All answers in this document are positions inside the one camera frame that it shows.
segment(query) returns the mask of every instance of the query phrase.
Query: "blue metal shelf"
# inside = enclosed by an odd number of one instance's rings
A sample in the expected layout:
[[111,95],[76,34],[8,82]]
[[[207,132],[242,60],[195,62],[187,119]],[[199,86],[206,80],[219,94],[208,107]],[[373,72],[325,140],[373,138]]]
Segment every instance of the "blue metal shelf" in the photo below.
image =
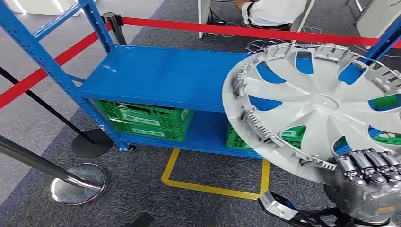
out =
[[121,134],[118,140],[126,143],[262,159],[253,150],[226,148],[227,124],[228,119],[224,113],[196,111],[183,142],[160,140],[131,134]]
[[247,54],[116,46],[75,93],[83,98],[223,112],[228,72]]

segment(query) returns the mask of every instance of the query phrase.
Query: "yellow floor marking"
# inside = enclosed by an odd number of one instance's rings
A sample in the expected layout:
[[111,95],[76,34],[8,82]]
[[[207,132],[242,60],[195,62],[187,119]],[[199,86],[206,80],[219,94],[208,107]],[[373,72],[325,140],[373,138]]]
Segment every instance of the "yellow floor marking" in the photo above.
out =
[[194,191],[199,191],[199,192],[219,194],[219,195],[228,195],[228,196],[250,199],[250,200],[256,200],[257,198],[259,198],[263,193],[265,193],[267,191],[267,189],[269,187],[270,164],[266,159],[264,159],[262,161],[260,194],[170,180],[170,174],[173,171],[173,168],[174,168],[174,165],[178,158],[179,153],[180,153],[179,149],[177,149],[177,148],[173,149],[173,152],[171,153],[171,156],[167,162],[166,168],[164,169],[163,175],[161,177],[161,181],[167,186],[184,188],[184,189],[194,190]]

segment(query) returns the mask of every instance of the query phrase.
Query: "wheel cover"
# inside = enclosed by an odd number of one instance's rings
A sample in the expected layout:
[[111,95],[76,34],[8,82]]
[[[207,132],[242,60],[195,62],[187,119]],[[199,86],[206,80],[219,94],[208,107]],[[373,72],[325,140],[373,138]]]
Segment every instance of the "wheel cover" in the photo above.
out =
[[[312,73],[297,68],[297,56],[310,56]],[[368,100],[400,93],[400,73],[363,57],[348,48],[332,44],[300,46],[279,44],[251,55],[235,65],[223,85],[225,113],[238,135],[263,158],[305,179],[336,184],[336,165],[329,163],[336,154],[334,143],[346,137],[351,149],[374,148],[397,155],[398,145],[374,141],[368,127],[401,133],[400,107],[373,110]],[[265,81],[257,70],[261,64],[285,82]],[[338,79],[352,64],[364,71],[352,84]],[[271,110],[260,110],[251,97],[282,102]],[[282,139],[292,127],[306,126],[301,149]]]

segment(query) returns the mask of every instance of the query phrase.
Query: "white shirt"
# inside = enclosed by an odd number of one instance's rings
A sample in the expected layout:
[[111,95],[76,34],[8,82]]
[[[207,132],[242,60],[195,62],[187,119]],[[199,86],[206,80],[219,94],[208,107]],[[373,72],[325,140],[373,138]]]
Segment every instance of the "white shirt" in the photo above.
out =
[[259,26],[292,24],[305,10],[306,0],[259,0],[250,10],[250,19]]

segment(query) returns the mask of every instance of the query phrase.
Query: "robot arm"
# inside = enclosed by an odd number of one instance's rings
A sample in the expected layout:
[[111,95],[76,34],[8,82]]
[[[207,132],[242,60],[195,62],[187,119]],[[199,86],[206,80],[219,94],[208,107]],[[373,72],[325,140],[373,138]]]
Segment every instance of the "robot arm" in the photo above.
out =
[[271,191],[258,199],[265,212],[293,226],[328,227],[322,217],[336,216],[336,227],[395,227],[390,217],[401,210],[401,163],[390,152],[354,150],[335,157],[340,187],[325,185],[335,208],[305,211]]

